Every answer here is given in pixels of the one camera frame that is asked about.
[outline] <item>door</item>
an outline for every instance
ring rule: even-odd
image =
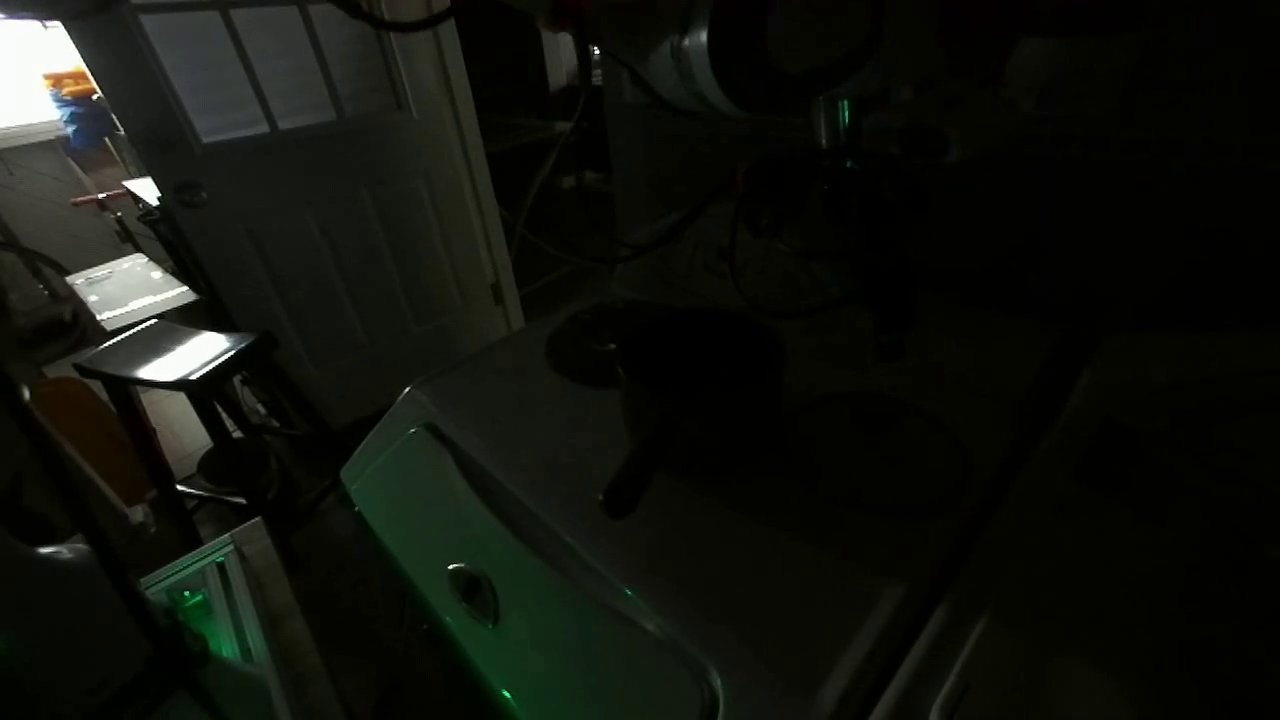
[[[333,422],[520,325],[452,24],[131,0],[68,32],[229,320],[267,330]]]

